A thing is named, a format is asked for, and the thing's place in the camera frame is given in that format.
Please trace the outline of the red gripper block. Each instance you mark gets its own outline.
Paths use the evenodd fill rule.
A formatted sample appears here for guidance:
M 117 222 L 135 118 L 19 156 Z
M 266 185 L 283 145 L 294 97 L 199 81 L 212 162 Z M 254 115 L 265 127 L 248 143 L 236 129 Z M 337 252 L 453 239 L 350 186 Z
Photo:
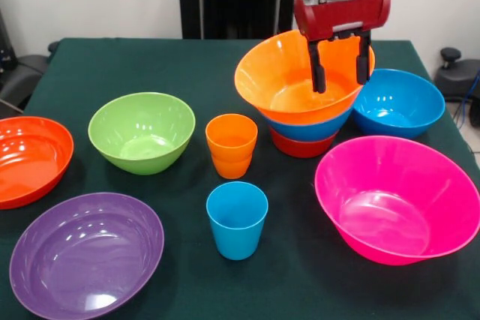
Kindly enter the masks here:
M 365 85 L 370 79 L 371 30 L 385 25 L 391 0 L 294 0 L 294 15 L 299 31 L 307 39 L 313 90 L 326 91 L 325 70 L 320 61 L 319 41 L 329 40 L 344 31 L 357 31 L 356 80 Z

